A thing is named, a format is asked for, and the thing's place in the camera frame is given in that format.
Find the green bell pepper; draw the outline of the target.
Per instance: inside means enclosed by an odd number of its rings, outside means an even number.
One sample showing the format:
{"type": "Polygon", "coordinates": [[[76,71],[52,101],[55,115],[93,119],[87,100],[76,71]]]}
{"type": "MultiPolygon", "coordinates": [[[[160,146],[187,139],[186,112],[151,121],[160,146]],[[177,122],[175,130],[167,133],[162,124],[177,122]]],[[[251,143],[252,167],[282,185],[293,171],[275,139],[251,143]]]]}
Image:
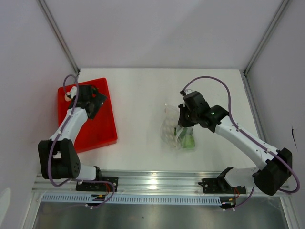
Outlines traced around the green bell pepper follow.
{"type": "Polygon", "coordinates": [[[193,135],[193,129],[191,127],[176,127],[174,130],[174,136],[176,138],[184,138],[186,135],[193,135]]]}

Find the clear zip top bag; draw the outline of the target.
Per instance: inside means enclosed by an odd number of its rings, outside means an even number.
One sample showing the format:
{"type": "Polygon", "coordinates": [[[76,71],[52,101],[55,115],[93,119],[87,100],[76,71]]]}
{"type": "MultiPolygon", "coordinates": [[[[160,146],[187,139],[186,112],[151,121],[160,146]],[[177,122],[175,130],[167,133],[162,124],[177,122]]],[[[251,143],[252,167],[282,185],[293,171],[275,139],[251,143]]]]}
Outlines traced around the clear zip top bag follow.
{"type": "Polygon", "coordinates": [[[181,127],[178,125],[179,110],[177,107],[164,104],[164,121],[160,128],[160,138],[171,148],[177,150],[193,150],[196,141],[192,127],[181,127]]]}

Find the green round lime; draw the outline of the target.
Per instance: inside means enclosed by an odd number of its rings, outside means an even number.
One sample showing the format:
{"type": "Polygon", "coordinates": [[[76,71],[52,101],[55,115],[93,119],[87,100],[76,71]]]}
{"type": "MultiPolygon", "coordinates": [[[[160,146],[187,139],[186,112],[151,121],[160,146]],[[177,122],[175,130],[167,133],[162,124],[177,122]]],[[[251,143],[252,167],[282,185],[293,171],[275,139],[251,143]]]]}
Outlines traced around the green round lime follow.
{"type": "Polygon", "coordinates": [[[181,146],[185,149],[194,149],[196,146],[194,137],[192,135],[186,135],[181,140],[181,146]]]}

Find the green chili pepper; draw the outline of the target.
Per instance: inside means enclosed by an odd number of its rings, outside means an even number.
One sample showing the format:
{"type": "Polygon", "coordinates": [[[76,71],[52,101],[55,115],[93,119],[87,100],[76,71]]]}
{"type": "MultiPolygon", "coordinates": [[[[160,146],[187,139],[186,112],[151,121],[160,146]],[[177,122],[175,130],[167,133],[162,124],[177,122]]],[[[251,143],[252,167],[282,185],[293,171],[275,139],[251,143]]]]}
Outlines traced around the green chili pepper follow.
{"type": "Polygon", "coordinates": [[[98,88],[96,88],[96,87],[93,87],[92,90],[93,90],[93,93],[94,93],[94,94],[97,94],[97,93],[99,92],[99,91],[98,91],[98,88]]]}

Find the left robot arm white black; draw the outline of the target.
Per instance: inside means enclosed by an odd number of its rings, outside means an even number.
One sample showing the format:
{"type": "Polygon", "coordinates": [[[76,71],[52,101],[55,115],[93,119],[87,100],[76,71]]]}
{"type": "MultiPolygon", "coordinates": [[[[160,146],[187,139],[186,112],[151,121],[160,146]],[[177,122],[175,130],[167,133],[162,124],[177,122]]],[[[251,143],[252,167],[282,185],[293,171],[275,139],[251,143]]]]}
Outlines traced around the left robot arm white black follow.
{"type": "Polygon", "coordinates": [[[41,173],[44,179],[86,180],[91,190],[100,190],[103,178],[98,168],[81,164],[74,143],[82,126],[93,120],[107,97],[90,84],[74,86],[70,104],[58,130],[38,144],[41,173]]]}

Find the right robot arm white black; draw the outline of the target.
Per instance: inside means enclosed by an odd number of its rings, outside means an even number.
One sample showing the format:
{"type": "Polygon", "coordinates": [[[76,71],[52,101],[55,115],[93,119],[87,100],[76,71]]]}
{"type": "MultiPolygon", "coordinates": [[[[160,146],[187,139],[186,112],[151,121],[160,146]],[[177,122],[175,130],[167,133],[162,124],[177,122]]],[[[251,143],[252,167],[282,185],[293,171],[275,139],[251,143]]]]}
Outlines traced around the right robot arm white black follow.
{"type": "Polygon", "coordinates": [[[291,176],[292,153],[267,144],[251,133],[236,127],[229,112],[219,105],[210,107],[198,91],[180,92],[183,103],[180,104],[178,125],[193,127],[200,125],[228,140],[248,156],[255,167],[237,169],[228,167],[220,174],[218,188],[229,192],[238,186],[254,186],[263,193],[273,196],[291,176]]]}

